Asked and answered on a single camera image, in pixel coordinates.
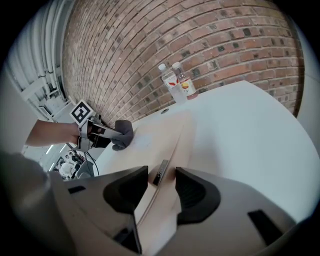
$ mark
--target white table surface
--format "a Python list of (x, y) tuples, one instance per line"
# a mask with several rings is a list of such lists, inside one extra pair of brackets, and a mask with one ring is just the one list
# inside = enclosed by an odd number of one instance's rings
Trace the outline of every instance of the white table surface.
[[(196, 133), (188, 167), (248, 184), (297, 222), (312, 214), (320, 194), (320, 159), (296, 118), (268, 93), (240, 81), (171, 105), (134, 122), (190, 110)], [(108, 174), (112, 144), (96, 164)]]

